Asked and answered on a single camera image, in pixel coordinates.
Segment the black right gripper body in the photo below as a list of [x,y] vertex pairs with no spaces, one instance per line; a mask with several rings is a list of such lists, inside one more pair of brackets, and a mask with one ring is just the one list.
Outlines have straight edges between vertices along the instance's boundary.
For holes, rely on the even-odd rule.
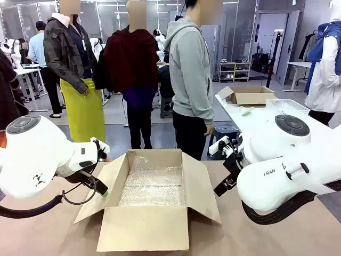
[[230,172],[225,179],[226,183],[236,183],[237,177],[241,171],[241,167],[239,165],[238,157],[235,155],[235,153],[232,153],[230,156],[228,156],[223,165]]

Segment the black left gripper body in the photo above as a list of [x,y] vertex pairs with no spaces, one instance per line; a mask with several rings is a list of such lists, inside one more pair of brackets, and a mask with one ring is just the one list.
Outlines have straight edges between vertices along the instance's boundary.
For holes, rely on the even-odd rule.
[[89,172],[82,170],[74,172],[72,175],[65,177],[65,179],[69,183],[81,183],[90,189],[94,189],[96,180],[99,180],[96,177],[92,176]]

